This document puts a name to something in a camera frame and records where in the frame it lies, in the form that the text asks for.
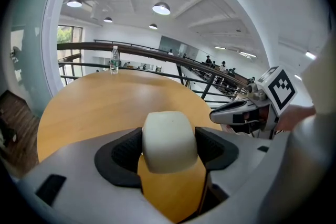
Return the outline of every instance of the desk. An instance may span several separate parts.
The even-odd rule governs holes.
[[[50,101],[38,128],[38,158],[43,161],[73,142],[142,127],[147,114],[158,111],[181,111],[193,128],[221,130],[209,119],[209,106],[169,78],[136,70],[119,70],[117,75],[97,72],[75,80]],[[198,208],[205,179],[199,158],[189,170],[152,174],[141,156],[138,174],[145,197],[172,221],[179,222]]]

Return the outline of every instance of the tree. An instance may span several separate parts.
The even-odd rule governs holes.
[[[61,27],[57,28],[57,44],[71,42],[71,28]]]

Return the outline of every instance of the wooden floor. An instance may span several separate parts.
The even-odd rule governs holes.
[[[9,172],[18,178],[38,164],[36,138],[39,118],[35,117],[27,103],[6,91],[0,97],[0,117],[8,127],[16,131],[16,142],[10,141],[9,145],[1,151],[1,157]]]

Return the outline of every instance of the plastic bottle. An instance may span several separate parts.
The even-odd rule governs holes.
[[[118,46],[113,46],[111,61],[110,61],[111,74],[118,74],[118,69],[119,69]]]

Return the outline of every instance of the window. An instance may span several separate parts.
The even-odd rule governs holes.
[[[70,42],[81,42],[82,40],[82,28],[75,27],[75,26],[66,26],[66,25],[59,25],[57,27],[57,44],[60,43],[70,43]],[[66,60],[64,58],[72,55],[80,54],[80,50],[58,50],[57,51],[57,60],[67,61],[67,62],[81,62],[80,55],[78,58],[72,60]],[[75,66],[75,65],[62,65],[60,64],[59,67],[59,74],[61,76],[72,76],[72,77],[82,77],[82,66]],[[73,81],[70,78],[61,78],[63,85],[67,85]]]

